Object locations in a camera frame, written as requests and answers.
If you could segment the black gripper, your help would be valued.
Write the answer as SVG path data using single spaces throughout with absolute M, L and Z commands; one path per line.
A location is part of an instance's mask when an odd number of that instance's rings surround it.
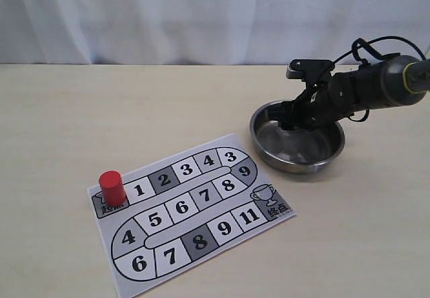
M 304 75 L 305 90 L 295 100 L 277 101 L 268 107 L 268 117 L 278 119 L 285 131 L 326 127 L 357 111 L 359 84 L 355 74 L 336 74 L 328 81 L 315 82 Z

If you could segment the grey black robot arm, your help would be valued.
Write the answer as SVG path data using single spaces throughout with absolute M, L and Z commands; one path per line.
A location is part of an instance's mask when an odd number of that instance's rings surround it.
M 377 64 L 331 74 L 330 60 L 295 59 L 286 76 L 305 89 L 292 101 L 269 106 L 266 114 L 283 130 L 325 128 L 358 111 L 414 105 L 429 92 L 429 61 L 392 54 Z

